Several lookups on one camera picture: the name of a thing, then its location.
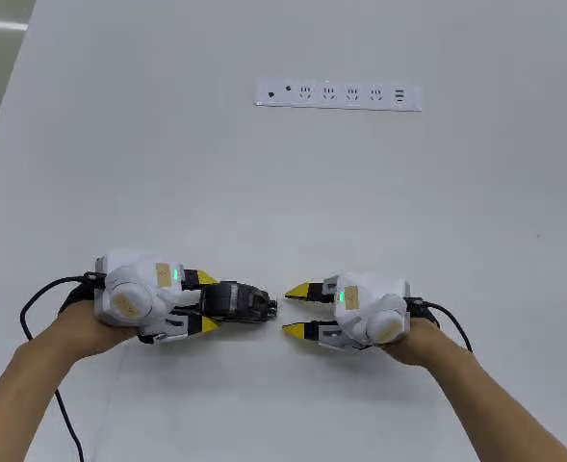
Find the forearm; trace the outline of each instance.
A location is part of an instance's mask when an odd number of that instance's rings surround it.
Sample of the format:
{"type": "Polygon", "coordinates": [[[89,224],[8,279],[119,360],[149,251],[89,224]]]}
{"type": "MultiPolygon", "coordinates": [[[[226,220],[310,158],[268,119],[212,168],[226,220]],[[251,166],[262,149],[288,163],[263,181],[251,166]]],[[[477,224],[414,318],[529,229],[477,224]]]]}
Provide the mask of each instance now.
{"type": "Polygon", "coordinates": [[[447,341],[426,367],[462,422],[482,462],[567,461],[567,449],[479,365],[447,341]]]}
{"type": "Polygon", "coordinates": [[[54,334],[21,346],[0,377],[0,462],[24,460],[55,390],[77,360],[54,334]]]}

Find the white surface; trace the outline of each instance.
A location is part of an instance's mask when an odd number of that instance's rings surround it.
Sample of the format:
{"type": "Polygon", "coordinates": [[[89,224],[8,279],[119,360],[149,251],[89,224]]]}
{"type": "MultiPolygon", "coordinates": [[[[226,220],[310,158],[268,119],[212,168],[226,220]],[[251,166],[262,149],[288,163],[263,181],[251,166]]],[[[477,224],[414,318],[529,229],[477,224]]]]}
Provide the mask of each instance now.
{"type": "MultiPolygon", "coordinates": [[[[567,1],[38,0],[31,26],[0,111],[0,372],[29,295],[113,246],[275,294],[380,270],[567,445],[567,1]],[[256,108],[261,72],[418,76],[425,111],[256,108]]],[[[90,461],[473,459],[425,372],[295,343],[319,314],[279,311],[79,364],[90,461]]],[[[29,460],[74,456],[52,407],[29,460]]]]}
{"type": "Polygon", "coordinates": [[[257,106],[420,111],[421,96],[418,84],[260,77],[254,100],[257,106]]]}

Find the power strip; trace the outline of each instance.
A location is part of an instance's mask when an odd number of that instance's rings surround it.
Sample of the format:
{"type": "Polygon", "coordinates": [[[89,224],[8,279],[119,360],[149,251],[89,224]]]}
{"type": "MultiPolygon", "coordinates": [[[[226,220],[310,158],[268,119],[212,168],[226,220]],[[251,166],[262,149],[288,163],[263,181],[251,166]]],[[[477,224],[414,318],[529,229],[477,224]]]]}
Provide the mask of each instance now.
{"type": "Polygon", "coordinates": [[[259,78],[255,105],[292,108],[421,111],[420,86],[412,83],[259,78]]]}

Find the tan label sticker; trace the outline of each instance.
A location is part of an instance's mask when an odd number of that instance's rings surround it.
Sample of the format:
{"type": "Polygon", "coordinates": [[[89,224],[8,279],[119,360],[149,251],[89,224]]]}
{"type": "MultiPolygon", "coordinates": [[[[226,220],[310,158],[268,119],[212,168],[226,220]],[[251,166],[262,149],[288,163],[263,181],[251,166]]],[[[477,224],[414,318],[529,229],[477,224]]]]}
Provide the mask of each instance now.
{"type": "Polygon", "coordinates": [[[123,294],[115,296],[112,299],[112,303],[129,320],[134,320],[140,316],[140,310],[133,306],[133,303],[123,294]]]}
{"type": "Polygon", "coordinates": [[[155,265],[157,270],[157,285],[159,287],[171,287],[171,272],[167,263],[158,263],[155,265]]]}
{"type": "Polygon", "coordinates": [[[345,287],[345,309],[346,310],[358,309],[358,286],[345,287]]]}

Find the white plastic casing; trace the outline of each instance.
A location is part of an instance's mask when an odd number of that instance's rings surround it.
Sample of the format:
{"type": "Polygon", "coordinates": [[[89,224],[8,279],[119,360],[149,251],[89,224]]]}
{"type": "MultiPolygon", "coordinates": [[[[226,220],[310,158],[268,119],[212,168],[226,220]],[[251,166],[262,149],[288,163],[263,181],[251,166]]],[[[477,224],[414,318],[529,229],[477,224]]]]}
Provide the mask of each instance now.
{"type": "Polygon", "coordinates": [[[95,315],[118,326],[146,326],[182,304],[182,265],[137,250],[113,250],[99,258],[106,289],[95,293],[95,315]]]}
{"type": "Polygon", "coordinates": [[[404,279],[374,272],[343,272],[337,279],[334,316],[356,342],[387,344],[409,332],[406,296],[409,284],[404,279]],[[355,302],[349,303],[346,288],[354,288],[355,302]]]}

